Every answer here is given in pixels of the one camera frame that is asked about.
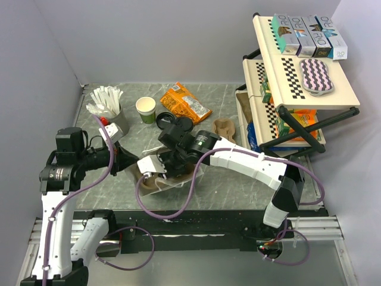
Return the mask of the black cup lid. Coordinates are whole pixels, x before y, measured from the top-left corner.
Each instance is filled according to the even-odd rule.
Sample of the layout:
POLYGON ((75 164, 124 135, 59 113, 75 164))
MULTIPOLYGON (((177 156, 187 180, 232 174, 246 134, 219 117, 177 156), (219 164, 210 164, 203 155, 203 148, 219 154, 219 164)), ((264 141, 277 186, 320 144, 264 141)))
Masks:
POLYGON ((178 117, 176 119, 176 126, 184 132, 191 132, 193 130, 193 121, 186 116, 178 117))

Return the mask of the blue white paper bag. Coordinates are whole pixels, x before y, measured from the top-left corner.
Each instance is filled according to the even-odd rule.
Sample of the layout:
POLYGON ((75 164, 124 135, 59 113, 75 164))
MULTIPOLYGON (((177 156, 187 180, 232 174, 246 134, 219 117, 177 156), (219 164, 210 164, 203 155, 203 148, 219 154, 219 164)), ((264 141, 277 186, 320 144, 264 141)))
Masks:
MULTIPOLYGON (((193 178, 194 170, 195 170, 195 165, 194 164, 187 164, 186 167, 185 167, 185 174, 184 175, 192 175, 192 178, 193 178)), ((139 168, 138 168, 137 164, 133 164, 133 165, 129 166, 124 171, 125 171, 126 175, 133 181, 134 185, 136 185, 138 179, 142 176, 141 172, 139 171, 139 168)), ((163 178, 164 179, 169 179, 169 177, 167 175, 164 175, 163 178)))

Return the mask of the single brown cup carrier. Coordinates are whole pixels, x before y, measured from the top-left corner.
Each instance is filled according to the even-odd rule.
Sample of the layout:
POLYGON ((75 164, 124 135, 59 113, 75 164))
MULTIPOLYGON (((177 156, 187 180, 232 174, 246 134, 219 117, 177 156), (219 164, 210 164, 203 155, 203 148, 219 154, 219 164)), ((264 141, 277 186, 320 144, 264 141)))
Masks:
POLYGON ((158 176, 153 176, 145 179, 139 186, 141 196, 155 194, 171 188, 181 188, 185 183, 192 179, 192 175, 183 175, 176 178, 164 179, 158 176))

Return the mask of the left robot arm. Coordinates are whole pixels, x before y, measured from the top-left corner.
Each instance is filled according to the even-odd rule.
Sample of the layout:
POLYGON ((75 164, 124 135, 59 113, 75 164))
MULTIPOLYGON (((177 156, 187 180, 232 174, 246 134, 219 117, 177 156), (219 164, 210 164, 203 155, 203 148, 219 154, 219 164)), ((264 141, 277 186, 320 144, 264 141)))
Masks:
POLYGON ((81 128, 57 132, 56 149, 39 175, 43 217, 38 256, 31 275, 20 285, 87 285, 89 262, 98 244, 116 236, 114 212, 92 210, 79 239, 71 243, 74 209, 86 172, 106 168, 103 181, 138 161, 118 143, 124 135, 118 125, 101 126, 99 133, 104 141, 94 148, 81 128))

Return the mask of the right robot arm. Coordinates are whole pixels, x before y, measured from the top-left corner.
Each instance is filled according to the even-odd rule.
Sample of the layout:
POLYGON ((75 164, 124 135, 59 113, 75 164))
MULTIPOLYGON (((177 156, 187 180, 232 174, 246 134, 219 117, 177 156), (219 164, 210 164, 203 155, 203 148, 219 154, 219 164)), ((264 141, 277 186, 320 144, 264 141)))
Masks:
POLYGON ((260 181, 275 191, 260 222, 261 233, 274 237, 289 213, 298 210, 305 182, 305 171, 297 160, 274 158, 240 147, 228 139, 201 130, 196 134, 170 124, 158 140, 168 149, 137 162, 144 178, 164 179, 182 175, 186 166, 201 164, 223 167, 260 181))

